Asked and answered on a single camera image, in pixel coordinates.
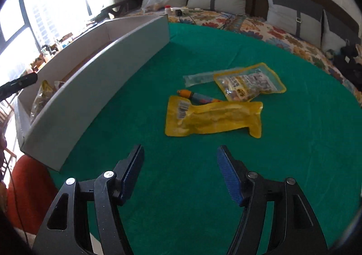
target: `yellow packaging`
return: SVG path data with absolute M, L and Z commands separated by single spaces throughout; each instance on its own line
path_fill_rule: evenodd
M 247 102 L 259 94 L 284 93 L 287 90 L 278 75 L 265 63 L 217 73 L 214 80 L 229 101 Z
M 217 102 L 193 106 L 188 99 L 171 96 L 167 106 L 167 136 L 220 133 L 249 127 L 249 134 L 261 137 L 262 102 Z
M 54 94 L 53 88 L 50 86 L 48 81 L 43 80 L 42 84 L 39 88 L 38 94 L 35 97 L 33 105 L 31 107 L 30 112 L 30 124 L 33 123 L 35 118 L 39 115 L 39 113 L 43 110 L 45 105 L 49 102 L 51 97 Z

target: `green cloth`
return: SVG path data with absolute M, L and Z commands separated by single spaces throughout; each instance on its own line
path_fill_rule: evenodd
M 112 170 L 140 143 L 144 166 L 133 196 L 119 209 L 134 253 L 225 254 L 242 213 L 216 161 L 217 147 L 227 145 L 266 179 L 294 177 L 327 243 L 333 243 L 354 216 L 361 190 L 362 117 L 353 95 L 312 64 L 254 38 L 184 24 L 170 24 L 170 35 L 170 43 L 99 113 L 61 172 L 51 172 L 57 187 L 68 177 L 82 181 Z M 179 138 L 164 134 L 168 98 L 184 88 L 183 75 L 259 62 L 287 87 L 284 94 L 255 99 L 264 103 L 260 139 L 247 129 Z M 191 90 L 225 99 L 215 83 Z M 267 248 L 272 207 L 269 203 L 259 254 Z M 98 237 L 94 209 L 88 212 Z

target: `white cardboard box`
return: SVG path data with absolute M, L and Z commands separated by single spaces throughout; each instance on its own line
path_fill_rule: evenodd
M 102 108 L 168 42 L 167 16 L 158 15 L 108 20 L 77 38 L 39 70 L 36 84 L 17 97 L 20 150 L 59 171 Z M 70 75 L 30 125 L 41 82 L 53 84 Z

